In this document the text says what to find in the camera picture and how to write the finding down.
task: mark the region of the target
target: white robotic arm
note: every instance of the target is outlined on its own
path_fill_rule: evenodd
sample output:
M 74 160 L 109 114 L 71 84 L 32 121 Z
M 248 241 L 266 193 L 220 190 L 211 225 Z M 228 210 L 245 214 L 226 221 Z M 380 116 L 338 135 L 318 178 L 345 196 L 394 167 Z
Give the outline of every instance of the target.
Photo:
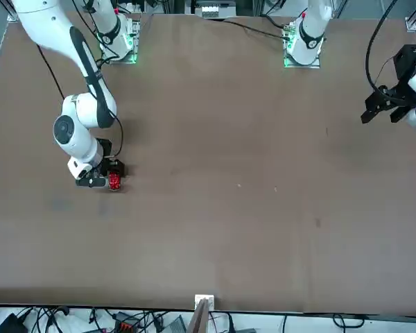
M 318 56 L 333 8 L 331 0 L 309 0 L 308 8 L 295 20 L 295 37 L 288 55 L 299 65 L 309 65 Z
M 59 146 L 71 156 L 68 167 L 78 185 L 92 169 L 99 167 L 107 147 L 88 131 L 108 128 L 117 115 L 116 103 L 98 69 L 82 33 L 72 25 L 58 0 L 13 0 L 21 24 L 38 45 L 71 58 L 85 77 L 88 92 L 65 98 L 62 114 L 55 120 L 53 134 Z M 106 186 L 104 177 L 87 186 Z

